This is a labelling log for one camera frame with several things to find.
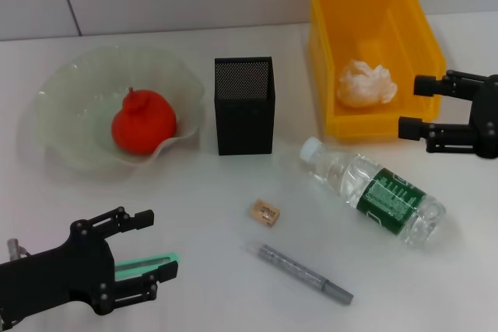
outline tabletop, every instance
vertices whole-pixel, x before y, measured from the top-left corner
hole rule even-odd
[[[496,73],[498,12],[429,16],[447,67]],[[157,300],[97,316],[74,302],[26,318],[14,330],[495,331],[498,326],[496,161],[434,155],[420,142],[350,145],[434,195],[447,216],[424,250],[347,208],[299,168],[298,150],[320,134],[307,60],[307,25],[259,26],[0,43],[0,243],[31,253],[54,248],[69,225],[116,208],[152,209],[155,225],[108,240],[116,261],[174,251],[176,279]],[[81,173],[36,141],[33,99],[62,64],[103,45],[164,47],[205,85],[199,133],[128,173]],[[271,155],[217,153],[214,59],[272,56]],[[439,122],[464,123],[469,103],[444,98]],[[258,199],[281,209],[271,229],[249,216]],[[354,294],[341,306],[252,257],[259,240]],[[8,260],[0,250],[0,262]]]

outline mesh container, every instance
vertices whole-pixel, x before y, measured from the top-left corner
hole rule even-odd
[[[220,156],[272,153],[272,58],[217,58],[215,110]]]

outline yellow storage box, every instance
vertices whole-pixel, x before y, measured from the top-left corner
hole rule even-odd
[[[445,73],[444,56],[418,0],[311,0],[310,56],[325,134],[342,139],[397,137],[400,116],[431,121],[440,97],[413,95],[416,75]],[[398,93],[387,104],[353,109],[335,83],[352,60],[391,72]]]

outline bottle cap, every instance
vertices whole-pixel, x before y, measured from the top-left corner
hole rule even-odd
[[[322,144],[323,143],[315,137],[309,138],[304,143],[303,148],[301,148],[299,157],[307,163],[311,162],[311,157]]]

